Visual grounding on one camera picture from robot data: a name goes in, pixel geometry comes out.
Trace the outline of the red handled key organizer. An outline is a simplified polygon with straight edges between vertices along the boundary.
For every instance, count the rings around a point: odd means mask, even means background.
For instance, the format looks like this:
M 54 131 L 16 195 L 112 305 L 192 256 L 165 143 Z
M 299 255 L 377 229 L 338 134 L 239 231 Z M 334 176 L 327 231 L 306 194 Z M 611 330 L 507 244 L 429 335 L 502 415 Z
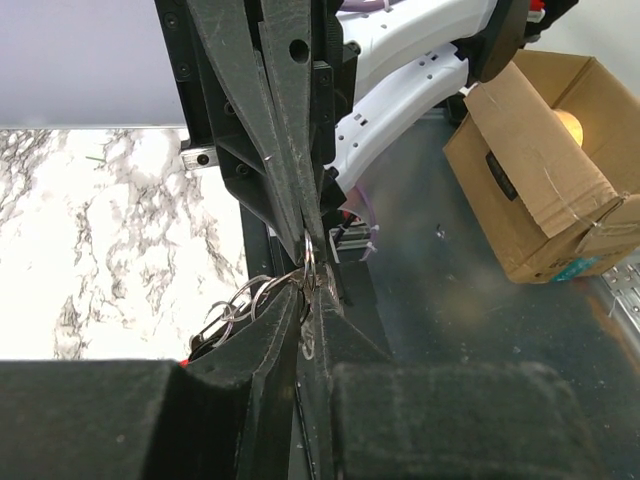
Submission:
M 256 275 L 228 298 L 215 301 L 205 315 L 205 326 L 190 338 L 189 356 L 179 362 L 186 368 L 198 358 L 221 347 L 246 323 L 252 324 L 266 312 L 269 303 L 286 287 L 293 286 L 302 301 L 298 323 L 303 326 L 312 311 L 313 296 L 321 285 L 316 248 L 308 231 L 304 232 L 302 266 L 279 275 Z

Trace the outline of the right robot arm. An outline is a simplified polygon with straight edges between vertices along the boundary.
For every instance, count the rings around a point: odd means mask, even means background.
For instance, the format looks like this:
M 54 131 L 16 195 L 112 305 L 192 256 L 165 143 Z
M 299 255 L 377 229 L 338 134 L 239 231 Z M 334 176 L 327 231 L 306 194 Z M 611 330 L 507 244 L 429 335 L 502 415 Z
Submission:
M 295 264 L 325 255 L 323 213 L 423 113 L 495 78 L 527 1 L 159 1 L 196 170 L 270 227 Z

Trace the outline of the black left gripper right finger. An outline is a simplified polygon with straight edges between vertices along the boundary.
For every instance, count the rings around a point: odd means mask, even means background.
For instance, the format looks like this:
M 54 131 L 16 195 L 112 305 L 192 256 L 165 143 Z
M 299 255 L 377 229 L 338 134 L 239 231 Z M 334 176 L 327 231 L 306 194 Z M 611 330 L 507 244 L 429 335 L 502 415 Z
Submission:
M 305 340 L 322 479 L 603 479 L 568 384 L 540 363 L 397 364 L 317 288 Z

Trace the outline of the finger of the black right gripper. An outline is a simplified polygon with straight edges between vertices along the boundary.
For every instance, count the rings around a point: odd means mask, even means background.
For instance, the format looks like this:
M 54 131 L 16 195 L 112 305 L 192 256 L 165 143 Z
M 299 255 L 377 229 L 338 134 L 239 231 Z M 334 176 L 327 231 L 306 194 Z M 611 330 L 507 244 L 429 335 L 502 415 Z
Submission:
M 311 159 L 312 28 L 309 1 L 263 1 L 260 27 L 267 77 L 284 153 L 287 252 L 303 256 L 304 232 L 320 243 L 323 229 Z
M 252 43 L 245 4 L 190 1 L 188 8 L 223 100 L 240 123 L 235 132 L 216 129 L 216 145 L 254 170 L 247 178 L 234 174 L 226 188 L 274 230 L 292 259 L 299 260 L 303 221 L 291 192 L 285 143 L 264 62 Z

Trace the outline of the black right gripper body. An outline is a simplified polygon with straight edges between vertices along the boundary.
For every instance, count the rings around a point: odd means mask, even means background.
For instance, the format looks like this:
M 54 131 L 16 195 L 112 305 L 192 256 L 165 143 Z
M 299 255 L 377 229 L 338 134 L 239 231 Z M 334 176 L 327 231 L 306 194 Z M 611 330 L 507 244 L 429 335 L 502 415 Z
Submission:
M 320 235 L 337 198 L 326 166 L 352 108 L 356 52 L 338 1 L 159 1 L 188 138 L 186 168 L 219 165 L 226 189 L 279 235 Z

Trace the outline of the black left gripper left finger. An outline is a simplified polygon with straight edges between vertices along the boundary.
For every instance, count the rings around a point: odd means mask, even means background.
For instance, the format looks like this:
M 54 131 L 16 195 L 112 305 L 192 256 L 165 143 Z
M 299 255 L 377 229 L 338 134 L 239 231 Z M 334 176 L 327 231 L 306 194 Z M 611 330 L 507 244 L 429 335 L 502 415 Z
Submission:
M 174 361 L 5 361 L 5 479 L 287 475 L 303 298 L 284 287 L 208 354 Z

